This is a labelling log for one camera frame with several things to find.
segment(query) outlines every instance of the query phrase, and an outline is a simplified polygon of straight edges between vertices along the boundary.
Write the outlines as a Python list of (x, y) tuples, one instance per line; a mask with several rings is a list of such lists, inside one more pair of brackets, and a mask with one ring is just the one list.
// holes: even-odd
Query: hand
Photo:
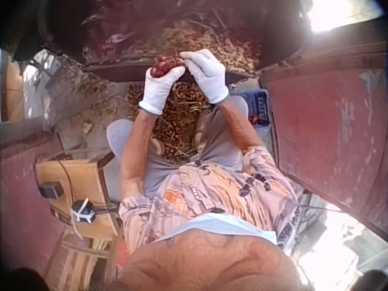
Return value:
[(210, 103), (219, 103), (228, 96), (225, 66), (209, 50), (182, 52), (180, 56)]
[(151, 68), (145, 73), (144, 97), (139, 106), (145, 111), (155, 115), (162, 115), (171, 86), (186, 70), (185, 67), (175, 67), (165, 76), (160, 78), (151, 77)]

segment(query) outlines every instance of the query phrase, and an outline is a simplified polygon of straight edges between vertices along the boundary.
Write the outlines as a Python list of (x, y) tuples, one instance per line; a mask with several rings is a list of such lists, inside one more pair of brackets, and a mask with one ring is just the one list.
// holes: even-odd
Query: leg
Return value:
[[(126, 119), (119, 119), (109, 124), (107, 128), (109, 146), (120, 163), (132, 126), (132, 122)], [(158, 156), (151, 147), (148, 153), (147, 163), (144, 188), (147, 196), (153, 198), (161, 183), (169, 174), (177, 170), (177, 167), (169, 165), (162, 157)]]
[[(248, 117), (248, 105), (244, 98), (241, 96), (230, 96), (229, 98), (236, 108)], [(243, 155), (235, 145), (226, 120), (218, 108), (215, 108), (209, 116), (203, 139), (206, 140), (206, 145), (199, 159), (221, 164), (233, 170), (241, 170)]]

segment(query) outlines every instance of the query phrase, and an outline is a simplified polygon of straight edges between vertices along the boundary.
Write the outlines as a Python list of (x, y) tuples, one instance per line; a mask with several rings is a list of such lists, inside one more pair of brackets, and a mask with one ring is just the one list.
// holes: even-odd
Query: plastic crate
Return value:
[(269, 96), (266, 89), (234, 91), (233, 95), (243, 97), (248, 104), (248, 118), (251, 123), (254, 116), (259, 116), (258, 124), (252, 124), (254, 127), (267, 127), (270, 125), (268, 111)]

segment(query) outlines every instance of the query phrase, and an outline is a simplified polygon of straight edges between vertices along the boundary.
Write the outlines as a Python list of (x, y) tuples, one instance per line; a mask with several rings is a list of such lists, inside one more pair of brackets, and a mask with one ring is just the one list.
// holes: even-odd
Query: patterned shirt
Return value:
[(205, 161), (183, 165), (164, 180), (153, 199), (126, 197), (119, 214), (129, 253), (208, 212), (235, 215), (261, 230), (273, 230), (282, 247), (292, 236), (297, 205), (289, 180), (260, 146), (245, 154), (241, 171)]

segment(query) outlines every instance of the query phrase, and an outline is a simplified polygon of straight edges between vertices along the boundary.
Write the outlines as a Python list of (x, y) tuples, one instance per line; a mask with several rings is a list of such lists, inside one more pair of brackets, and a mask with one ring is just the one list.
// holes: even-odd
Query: red meat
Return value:
[(184, 65), (183, 60), (172, 56), (159, 56), (155, 65), (151, 68), (151, 77), (160, 78), (166, 75), (172, 68)]

